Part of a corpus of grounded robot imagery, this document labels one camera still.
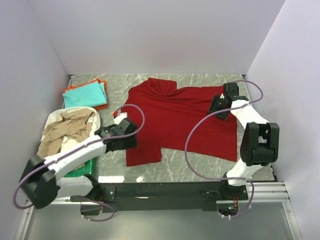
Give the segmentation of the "red t shirt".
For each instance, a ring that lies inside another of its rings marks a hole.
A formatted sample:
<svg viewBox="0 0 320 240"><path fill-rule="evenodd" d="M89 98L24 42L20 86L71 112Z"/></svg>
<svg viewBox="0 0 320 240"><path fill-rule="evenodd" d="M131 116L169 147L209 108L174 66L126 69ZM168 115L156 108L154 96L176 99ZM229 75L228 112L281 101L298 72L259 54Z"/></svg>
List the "red t shirt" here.
<svg viewBox="0 0 320 240"><path fill-rule="evenodd" d="M132 87L122 112L143 128L136 135L137 147L126 151L127 167L160 162L163 148L237 161L238 125L233 115L205 120L185 144L194 126L207 116L215 94L222 93L223 86L178 88L175 81L156 78Z"/></svg>

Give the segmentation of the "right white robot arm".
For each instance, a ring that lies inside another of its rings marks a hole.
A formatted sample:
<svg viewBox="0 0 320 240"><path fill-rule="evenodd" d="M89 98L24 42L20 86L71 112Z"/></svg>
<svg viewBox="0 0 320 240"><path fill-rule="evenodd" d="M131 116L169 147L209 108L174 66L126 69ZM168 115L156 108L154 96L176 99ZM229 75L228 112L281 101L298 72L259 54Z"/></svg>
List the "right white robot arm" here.
<svg viewBox="0 0 320 240"><path fill-rule="evenodd" d="M223 94L214 96L207 113L215 113L220 120L232 114L244 128L240 159L225 175L229 185L243 185L256 171L278 159L279 125L264 119L249 99L240 95L236 82L223 84Z"/></svg>

